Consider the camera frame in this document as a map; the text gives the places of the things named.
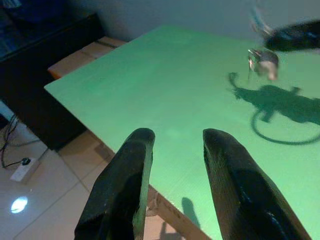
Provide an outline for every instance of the green table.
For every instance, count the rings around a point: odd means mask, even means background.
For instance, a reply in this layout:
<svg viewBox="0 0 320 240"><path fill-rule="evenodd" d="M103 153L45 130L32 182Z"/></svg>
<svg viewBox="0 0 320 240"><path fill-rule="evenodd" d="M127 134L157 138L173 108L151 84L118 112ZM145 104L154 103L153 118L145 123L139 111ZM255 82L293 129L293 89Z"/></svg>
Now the green table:
<svg viewBox="0 0 320 240"><path fill-rule="evenodd" d="M256 106L236 99L227 79L236 72L236 83L248 90L273 84L285 92L299 87L299 95L319 98L320 56L281 54L278 81L252 75L248 82L252 47L249 41L162 26L45 89L114 151L133 130L152 129L150 184L181 211L182 198L190 199L195 211L191 220L213 239L222 237L203 158L206 128L236 137L277 184L310 236L320 239L320 141L287 145L258 136L251 126ZM295 105L283 104L297 114ZM269 123L258 119L256 124L276 140L299 142L320 134L319 124L300 123L286 113L276 112Z"/></svg>

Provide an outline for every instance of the power plug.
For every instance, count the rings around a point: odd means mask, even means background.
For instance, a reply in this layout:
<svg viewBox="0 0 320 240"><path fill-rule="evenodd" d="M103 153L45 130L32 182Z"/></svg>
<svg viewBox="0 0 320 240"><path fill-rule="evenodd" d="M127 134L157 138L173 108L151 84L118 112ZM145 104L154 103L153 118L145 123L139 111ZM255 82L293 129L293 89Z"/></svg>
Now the power plug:
<svg viewBox="0 0 320 240"><path fill-rule="evenodd" d="M19 183L27 183L32 174L36 171L40 161L35 158L25 157L22 159L21 164L12 174L10 179Z"/></svg>

